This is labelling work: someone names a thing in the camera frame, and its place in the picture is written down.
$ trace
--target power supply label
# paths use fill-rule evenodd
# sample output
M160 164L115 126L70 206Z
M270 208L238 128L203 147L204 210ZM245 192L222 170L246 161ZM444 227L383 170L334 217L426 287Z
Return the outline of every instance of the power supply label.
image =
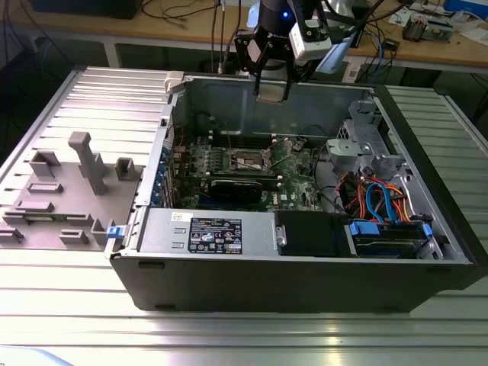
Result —
M204 254L242 254L241 220L192 218L188 251Z

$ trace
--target white cable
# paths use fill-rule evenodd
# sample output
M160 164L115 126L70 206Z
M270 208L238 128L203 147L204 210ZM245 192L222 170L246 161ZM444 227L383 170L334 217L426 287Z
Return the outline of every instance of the white cable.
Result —
M479 15L476 15L474 13L471 13L470 11L461 10L461 11L457 11L456 14L457 13L468 14L468 15L470 15L473 18L480 19L481 21L485 21L486 23L488 23L488 20L487 19L482 19Z

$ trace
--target sticker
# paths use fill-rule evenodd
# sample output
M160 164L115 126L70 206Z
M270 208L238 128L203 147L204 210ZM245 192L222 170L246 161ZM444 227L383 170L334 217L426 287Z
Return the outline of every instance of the sticker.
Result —
M188 251L208 254L242 254L240 219L190 219Z
M171 221L178 221L180 223L189 223L193 214L191 212L173 211L171 214Z

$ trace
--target wooden workbench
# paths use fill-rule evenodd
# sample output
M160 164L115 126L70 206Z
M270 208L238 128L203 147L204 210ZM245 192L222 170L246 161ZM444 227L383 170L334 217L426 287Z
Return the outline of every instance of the wooden workbench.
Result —
M32 22L26 16L22 8L16 3L18 0L12 0L11 20L14 26L23 30L37 31ZM160 19L150 18L143 13L139 13L132 20L117 20L111 18L98 18L70 14L51 14L35 13L31 10L28 0L23 0L30 9L36 22L52 35L62 37L66 35L76 35L77 39L99 40L105 47L108 54L109 63L116 63L114 57L117 53L115 47L106 41L115 39L114 43L135 43L150 44L154 46L182 47L182 48L210 48L210 29L212 21L212 11L203 11L188 17L185 22L188 29L181 29L173 24L169 24ZM160 0L155 0L147 7L151 14L160 15ZM175 5L184 5L190 0L162 0L163 7L168 8ZM188 8L179 8L171 11L170 14L184 14L189 11L198 10L211 6L209 0L198 0L196 4ZM377 10L377 14L397 6L396 0L386 0ZM227 41L237 22L237 7L227 6L226 22L224 27L224 40ZM220 39L220 11L218 13L215 37ZM241 27L246 25L248 8L242 8ZM429 69L443 69L441 66L464 66L468 68L488 68L488 47L476 43L472 40L455 34L450 43L422 41L419 43L408 42L402 39L402 28L396 25L388 24L385 21L379 21L379 26L384 30L387 37L400 41L400 48L396 55L397 61L413 61L418 63L438 64ZM360 47L350 49L350 57L357 56L358 59L364 59L365 56L374 56L376 49L368 35L361 40ZM475 69L466 69L465 71L476 72Z

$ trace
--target motherboard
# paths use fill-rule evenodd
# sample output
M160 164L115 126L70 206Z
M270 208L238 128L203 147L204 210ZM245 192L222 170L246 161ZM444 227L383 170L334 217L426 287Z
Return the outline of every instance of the motherboard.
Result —
M205 210L322 210L313 183L316 149L306 140L199 136L173 149L176 207Z

